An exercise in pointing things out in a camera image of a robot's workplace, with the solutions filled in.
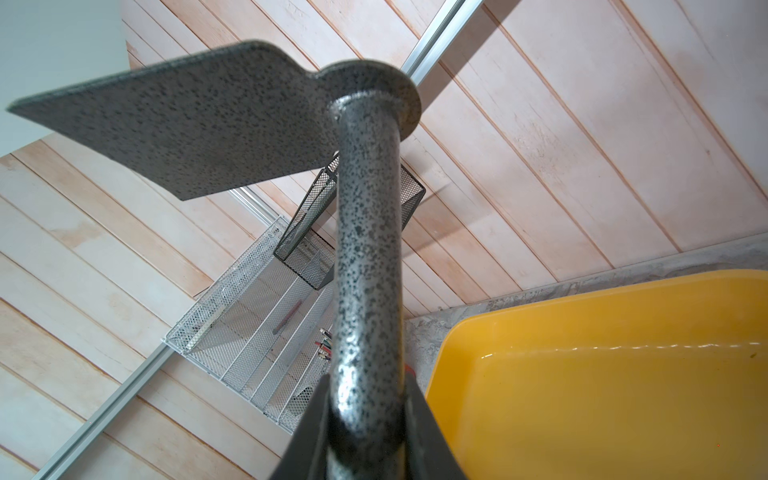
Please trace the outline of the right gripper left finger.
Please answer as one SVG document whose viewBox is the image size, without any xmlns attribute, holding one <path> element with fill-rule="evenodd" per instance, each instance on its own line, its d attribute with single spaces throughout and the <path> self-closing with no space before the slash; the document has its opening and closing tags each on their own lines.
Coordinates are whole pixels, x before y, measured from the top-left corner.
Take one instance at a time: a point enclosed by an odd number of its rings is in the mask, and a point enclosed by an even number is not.
<svg viewBox="0 0 768 480">
<path fill-rule="evenodd" d="M 292 440 L 270 480 L 326 478 L 330 375 L 317 384 Z"/>
</svg>

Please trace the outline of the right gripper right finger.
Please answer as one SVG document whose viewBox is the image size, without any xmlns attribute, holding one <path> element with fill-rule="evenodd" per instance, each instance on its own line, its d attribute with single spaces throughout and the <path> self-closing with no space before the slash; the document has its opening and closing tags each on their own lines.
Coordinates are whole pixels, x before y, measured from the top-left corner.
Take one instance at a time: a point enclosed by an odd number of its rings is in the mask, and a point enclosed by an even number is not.
<svg viewBox="0 0 768 480">
<path fill-rule="evenodd" d="M 405 374 L 405 435 L 408 479 L 466 479 L 412 373 Z"/>
</svg>

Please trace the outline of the yellow plastic storage box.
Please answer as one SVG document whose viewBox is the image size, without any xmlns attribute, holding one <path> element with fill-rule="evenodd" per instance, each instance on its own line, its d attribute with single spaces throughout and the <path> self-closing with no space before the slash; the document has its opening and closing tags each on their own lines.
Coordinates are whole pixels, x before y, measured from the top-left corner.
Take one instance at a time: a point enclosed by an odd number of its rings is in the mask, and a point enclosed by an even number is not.
<svg viewBox="0 0 768 480">
<path fill-rule="evenodd" d="M 708 272 L 466 319 L 426 396 L 472 479 L 763 479 L 767 275 Z"/>
</svg>

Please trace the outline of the grey speckled hoe red grip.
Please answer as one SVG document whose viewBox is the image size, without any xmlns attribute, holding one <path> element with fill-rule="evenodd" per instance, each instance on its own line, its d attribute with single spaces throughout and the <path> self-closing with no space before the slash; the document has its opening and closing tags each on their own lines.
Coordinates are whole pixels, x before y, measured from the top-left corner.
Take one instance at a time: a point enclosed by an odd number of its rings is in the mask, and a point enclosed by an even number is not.
<svg viewBox="0 0 768 480">
<path fill-rule="evenodd" d="M 338 155 L 326 478 L 405 476 L 399 147 L 422 112 L 406 74 L 371 60 L 310 72 L 245 41 L 21 98 L 9 111 L 181 200 Z"/>
</svg>

